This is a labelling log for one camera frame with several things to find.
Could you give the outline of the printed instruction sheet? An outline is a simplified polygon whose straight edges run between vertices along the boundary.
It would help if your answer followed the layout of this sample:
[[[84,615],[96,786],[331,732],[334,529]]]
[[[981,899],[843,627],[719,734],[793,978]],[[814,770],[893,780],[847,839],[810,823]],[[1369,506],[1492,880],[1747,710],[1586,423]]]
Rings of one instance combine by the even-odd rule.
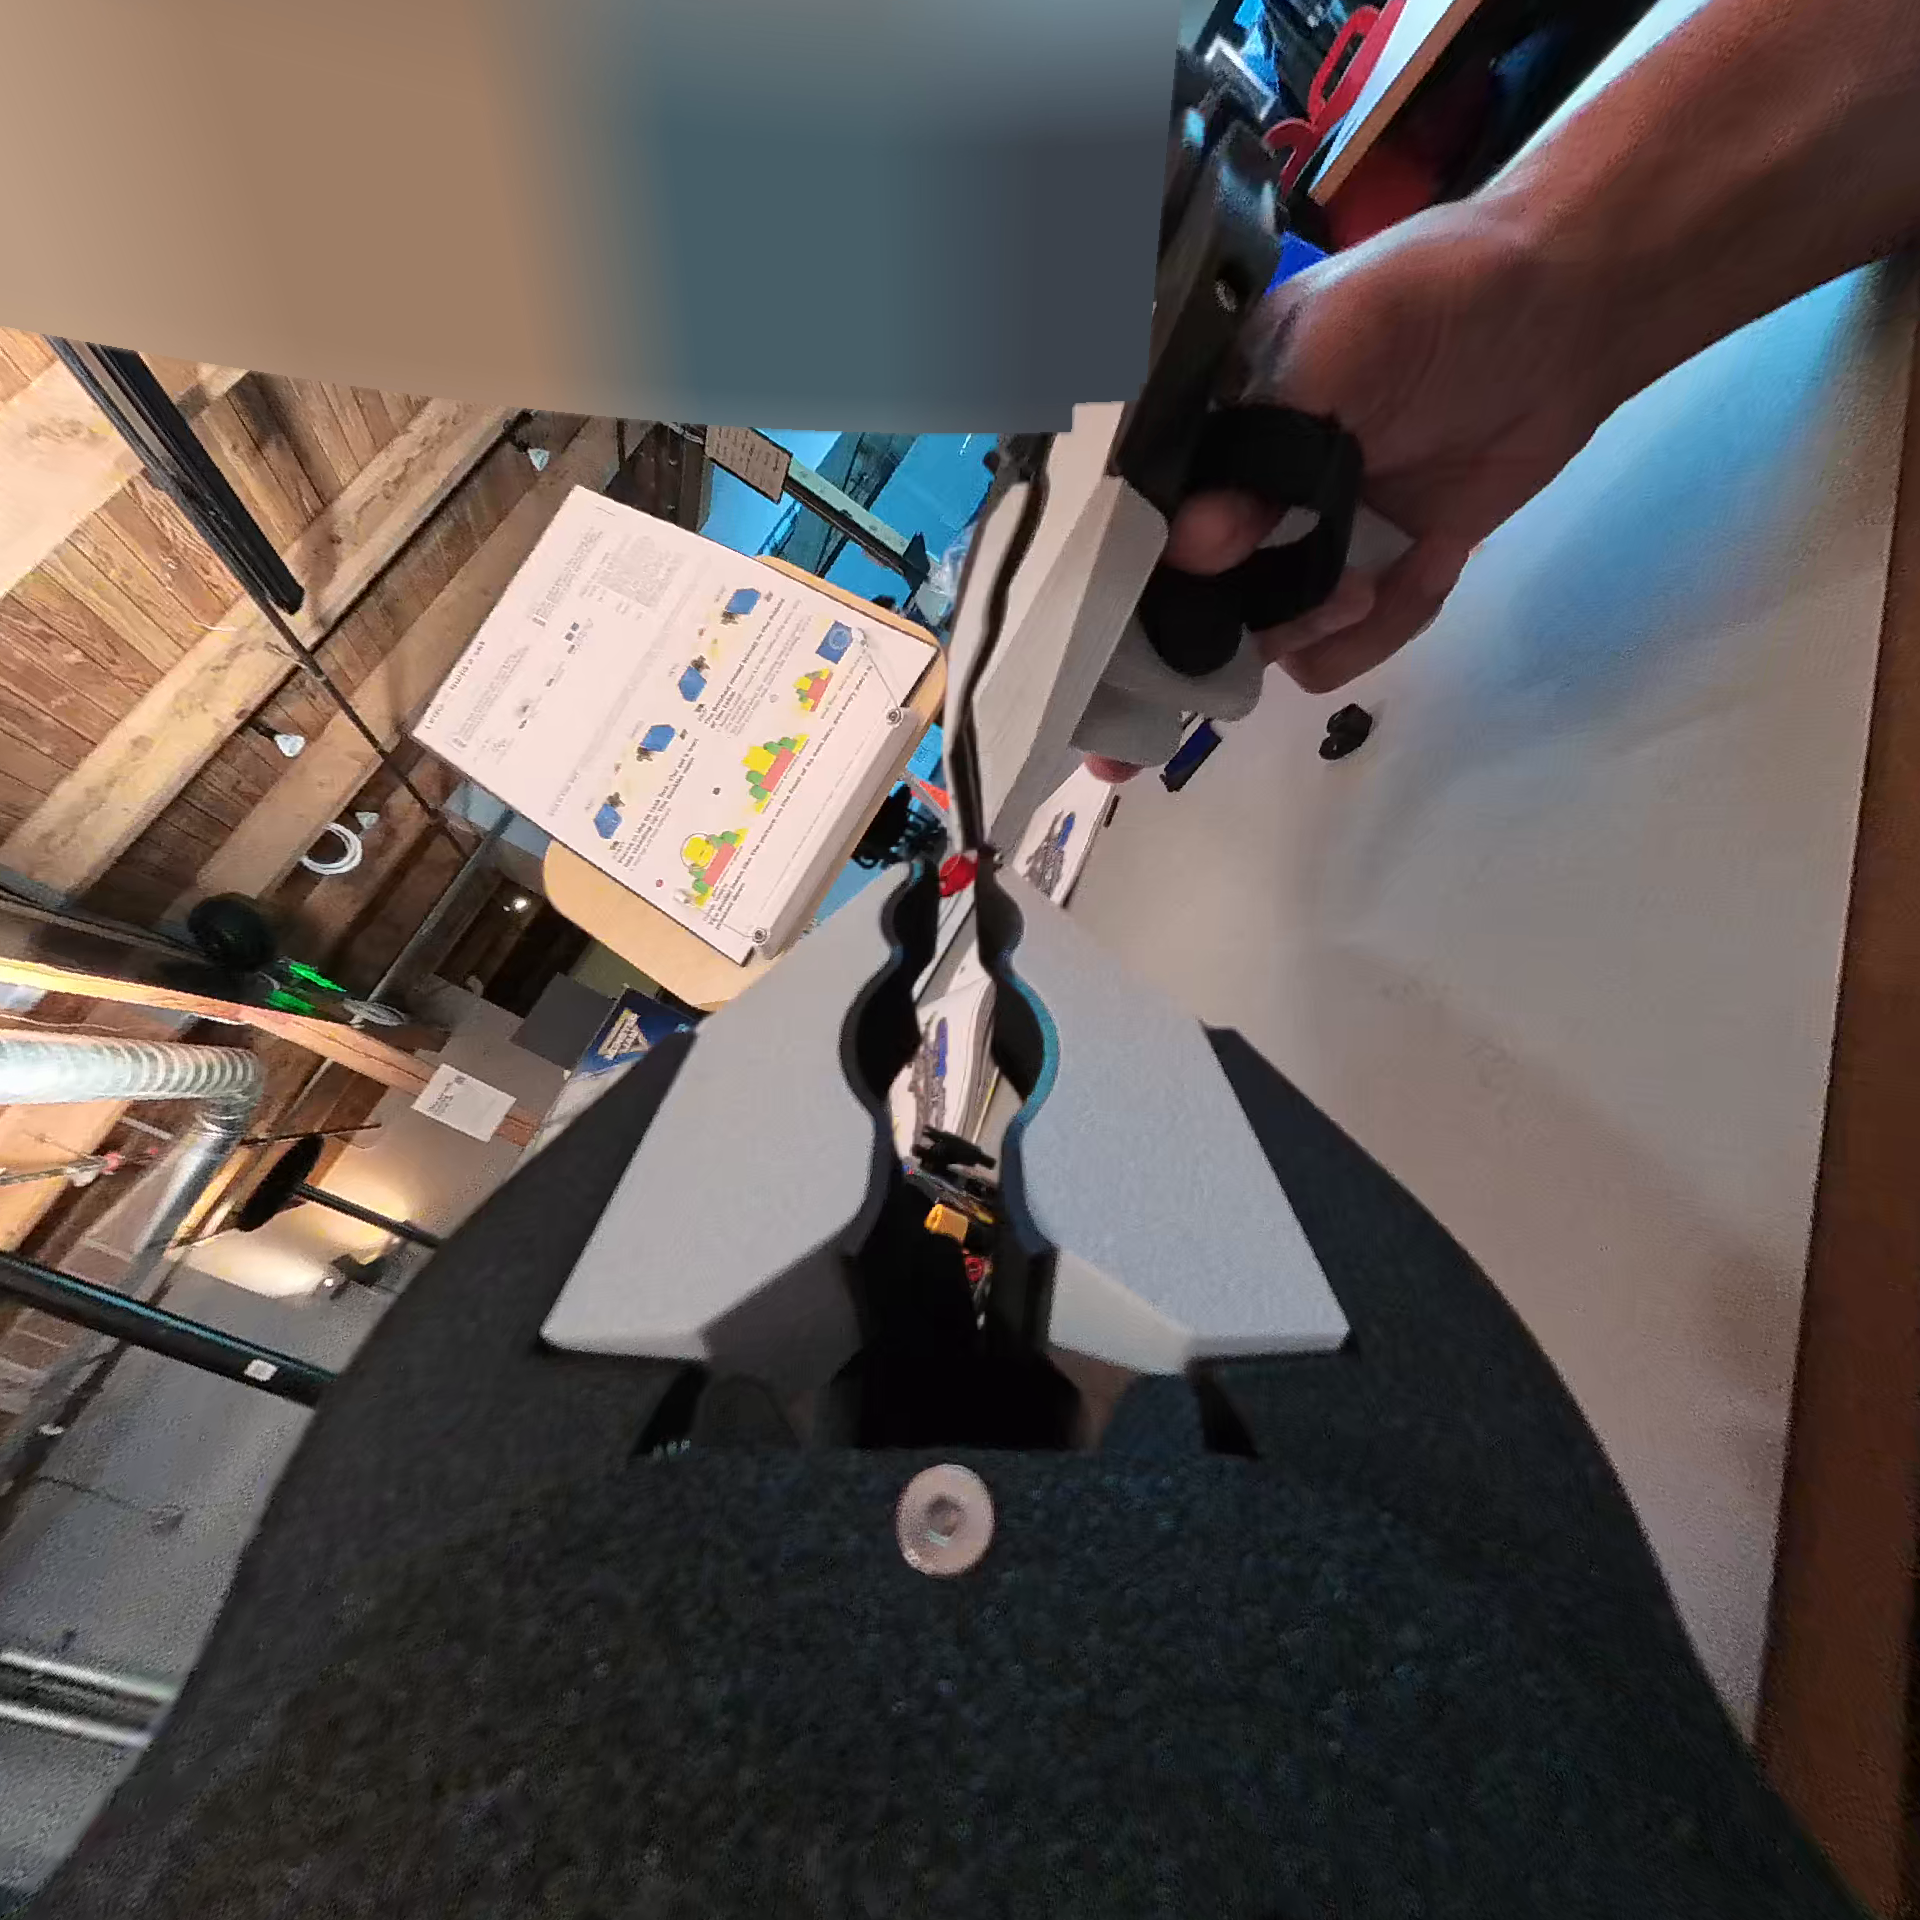
[[[744,967],[847,865],[943,662],[917,627],[575,486],[411,737]]]

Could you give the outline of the white paper sign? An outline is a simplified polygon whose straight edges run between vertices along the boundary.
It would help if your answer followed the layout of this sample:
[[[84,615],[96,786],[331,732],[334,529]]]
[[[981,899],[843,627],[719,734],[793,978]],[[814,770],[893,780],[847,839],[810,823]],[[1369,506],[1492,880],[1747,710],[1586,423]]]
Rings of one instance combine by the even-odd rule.
[[[516,1114],[516,1096],[448,1062],[429,1070],[409,1113],[465,1141],[487,1143]]]

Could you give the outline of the person's right forearm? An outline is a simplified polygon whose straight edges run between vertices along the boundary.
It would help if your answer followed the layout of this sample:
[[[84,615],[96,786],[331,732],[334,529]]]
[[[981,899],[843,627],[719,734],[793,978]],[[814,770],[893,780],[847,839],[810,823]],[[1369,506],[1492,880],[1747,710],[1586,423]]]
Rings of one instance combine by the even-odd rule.
[[[1730,330],[1918,232],[1918,6],[1702,5],[1475,199],[1574,298]]]

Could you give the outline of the person's right hand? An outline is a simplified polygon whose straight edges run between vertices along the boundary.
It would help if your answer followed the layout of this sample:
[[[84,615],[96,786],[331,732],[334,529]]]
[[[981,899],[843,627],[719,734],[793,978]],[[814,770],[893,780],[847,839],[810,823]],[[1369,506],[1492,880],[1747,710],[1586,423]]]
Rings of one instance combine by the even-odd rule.
[[[1506,182],[1421,212],[1272,295],[1225,390],[1330,420],[1362,503],[1406,541],[1255,637],[1261,662],[1331,694],[1423,635],[1475,549],[1538,496],[1602,418],[1586,365],[1604,251],[1574,203]]]

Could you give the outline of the blue cardboard box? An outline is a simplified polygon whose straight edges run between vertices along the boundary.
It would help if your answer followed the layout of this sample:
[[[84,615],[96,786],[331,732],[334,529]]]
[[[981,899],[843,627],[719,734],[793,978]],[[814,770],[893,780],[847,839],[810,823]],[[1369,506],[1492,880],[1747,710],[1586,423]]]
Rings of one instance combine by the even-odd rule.
[[[697,1029],[701,1014],[642,989],[624,989],[608,1006],[584,1046],[573,1076],[612,1074],[646,1057],[653,1046]]]

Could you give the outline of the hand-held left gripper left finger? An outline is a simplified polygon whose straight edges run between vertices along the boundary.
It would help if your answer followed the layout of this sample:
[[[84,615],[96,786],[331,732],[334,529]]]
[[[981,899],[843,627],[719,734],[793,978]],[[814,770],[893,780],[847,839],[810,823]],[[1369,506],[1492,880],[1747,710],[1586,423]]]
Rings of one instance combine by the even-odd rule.
[[[544,1347],[811,1394],[860,1345],[850,1259],[900,1170],[886,1095],[938,870],[891,869],[685,1039],[632,1073],[662,1095],[544,1323]],[[898,1033],[898,1012],[905,1031]]]

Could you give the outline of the black metal rod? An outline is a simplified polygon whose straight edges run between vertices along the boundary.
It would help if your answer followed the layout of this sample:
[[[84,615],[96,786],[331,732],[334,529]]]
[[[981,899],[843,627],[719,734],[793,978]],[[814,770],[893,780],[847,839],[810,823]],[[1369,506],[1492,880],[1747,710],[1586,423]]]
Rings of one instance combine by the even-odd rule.
[[[2,1292],[66,1327],[177,1363],[272,1399],[315,1408],[338,1374],[58,1269],[2,1255]]]

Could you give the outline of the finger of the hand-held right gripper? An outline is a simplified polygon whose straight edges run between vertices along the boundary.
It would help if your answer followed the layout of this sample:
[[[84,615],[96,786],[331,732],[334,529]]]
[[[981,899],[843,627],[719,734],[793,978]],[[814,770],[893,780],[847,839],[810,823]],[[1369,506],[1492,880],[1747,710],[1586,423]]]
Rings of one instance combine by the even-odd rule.
[[[985,752],[978,694],[1006,624],[1011,588],[1038,533],[1038,485],[995,486],[971,525],[966,562],[950,610],[941,752],[952,834],[958,843],[989,836]]]
[[[1060,780],[1054,765],[1115,655],[1166,542],[1119,476],[1029,476],[1036,533],[976,697],[993,850]]]

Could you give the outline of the black ceiling track rail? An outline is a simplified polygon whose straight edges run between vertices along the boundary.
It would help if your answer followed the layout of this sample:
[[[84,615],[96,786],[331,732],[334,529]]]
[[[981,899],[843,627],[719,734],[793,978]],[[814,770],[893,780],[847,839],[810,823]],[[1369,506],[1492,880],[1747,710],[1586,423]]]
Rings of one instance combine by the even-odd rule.
[[[273,615],[299,613],[302,584],[151,367],[131,349],[52,335],[45,345],[246,597]]]

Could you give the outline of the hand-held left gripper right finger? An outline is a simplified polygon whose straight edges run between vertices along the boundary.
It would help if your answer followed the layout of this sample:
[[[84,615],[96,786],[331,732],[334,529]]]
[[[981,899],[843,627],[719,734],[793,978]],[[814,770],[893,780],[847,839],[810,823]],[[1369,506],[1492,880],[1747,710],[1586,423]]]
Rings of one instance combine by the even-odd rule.
[[[995,1327],[1139,1378],[1337,1352],[1347,1317],[1210,1033],[1021,876],[974,895],[1018,1100]]]

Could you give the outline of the red plastic container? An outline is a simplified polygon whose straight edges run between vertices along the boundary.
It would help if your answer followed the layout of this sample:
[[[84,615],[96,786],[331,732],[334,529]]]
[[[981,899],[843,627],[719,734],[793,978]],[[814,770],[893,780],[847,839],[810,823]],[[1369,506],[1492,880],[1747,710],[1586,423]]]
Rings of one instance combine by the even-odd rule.
[[[1359,5],[1347,13],[1311,74],[1306,108],[1275,121],[1259,134],[1265,155],[1277,163],[1284,196],[1290,199],[1302,186],[1314,157],[1352,112],[1404,13],[1404,3]]]

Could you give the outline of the silver metal duct pipe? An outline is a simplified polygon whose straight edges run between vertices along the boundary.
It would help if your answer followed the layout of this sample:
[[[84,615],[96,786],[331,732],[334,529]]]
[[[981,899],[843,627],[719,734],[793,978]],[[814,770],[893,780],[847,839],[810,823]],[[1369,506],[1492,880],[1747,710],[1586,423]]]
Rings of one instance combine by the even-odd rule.
[[[164,1274],[181,1226],[248,1135],[265,1091],[264,1065],[241,1049],[41,1031],[7,1031],[2,1039],[7,1107],[92,1100],[196,1107],[191,1124],[160,1166],[151,1211],[121,1274],[133,1294]]]

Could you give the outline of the black yellow lego assembly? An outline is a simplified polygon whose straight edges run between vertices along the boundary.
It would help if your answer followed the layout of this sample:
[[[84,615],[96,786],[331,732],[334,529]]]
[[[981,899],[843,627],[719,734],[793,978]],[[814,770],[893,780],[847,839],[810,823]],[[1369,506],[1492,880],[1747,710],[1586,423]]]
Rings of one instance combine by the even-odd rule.
[[[970,1257],[985,1259],[995,1249],[998,1181],[995,1156],[976,1143],[938,1127],[913,1141],[903,1169],[905,1184],[923,1194],[923,1230],[955,1241]]]

